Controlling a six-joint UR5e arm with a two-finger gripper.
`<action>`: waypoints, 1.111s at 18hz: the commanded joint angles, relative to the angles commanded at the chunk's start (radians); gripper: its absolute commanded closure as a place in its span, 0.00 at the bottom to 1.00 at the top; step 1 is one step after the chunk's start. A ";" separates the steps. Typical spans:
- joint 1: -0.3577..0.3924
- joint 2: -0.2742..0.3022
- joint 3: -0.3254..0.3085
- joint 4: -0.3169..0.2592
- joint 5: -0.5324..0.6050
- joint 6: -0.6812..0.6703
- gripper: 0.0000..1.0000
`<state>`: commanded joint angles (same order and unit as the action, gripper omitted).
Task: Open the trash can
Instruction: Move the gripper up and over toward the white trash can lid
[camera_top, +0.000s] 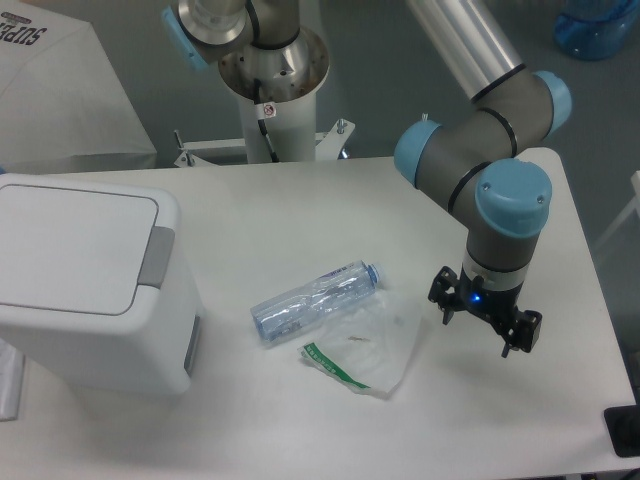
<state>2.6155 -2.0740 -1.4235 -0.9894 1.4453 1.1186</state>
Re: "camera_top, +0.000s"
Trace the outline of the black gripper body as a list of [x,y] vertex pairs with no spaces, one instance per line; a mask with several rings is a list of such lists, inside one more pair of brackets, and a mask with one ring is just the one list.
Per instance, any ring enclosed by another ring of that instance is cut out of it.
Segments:
[[482,278],[478,282],[462,273],[457,287],[460,307],[489,323],[499,334],[508,333],[516,325],[516,303],[522,285],[509,290],[487,290]]

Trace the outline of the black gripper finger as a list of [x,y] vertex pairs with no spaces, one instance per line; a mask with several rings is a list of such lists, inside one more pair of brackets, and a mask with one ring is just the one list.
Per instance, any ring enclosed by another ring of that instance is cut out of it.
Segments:
[[504,336],[501,357],[506,358],[511,351],[530,353],[539,338],[542,318],[538,311],[516,309],[512,325]]
[[432,282],[428,300],[442,312],[444,325],[448,325],[454,313],[460,310],[459,285],[457,274],[447,266],[441,268]]

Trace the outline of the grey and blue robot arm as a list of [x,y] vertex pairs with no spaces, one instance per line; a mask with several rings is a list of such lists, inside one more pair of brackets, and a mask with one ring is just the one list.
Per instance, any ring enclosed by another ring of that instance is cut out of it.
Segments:
[[[531,72],[480,1],[413,1],[411,12],[474,105],[461,124],[409,127],[397,170],[467,228],[459,272],[443,268],[429,299],[450,320],[465,311],[488,323],[506,351],[530,351],[542,317],[517,299],[548,219],[552,186],[519,154],[569,117],[566,84]],[[196,70],[216,65],[238,99],[251,163],[312,161],[315,94],[327,77],[323,41],[300,22],[295,1],[176,1],[161,18]]]

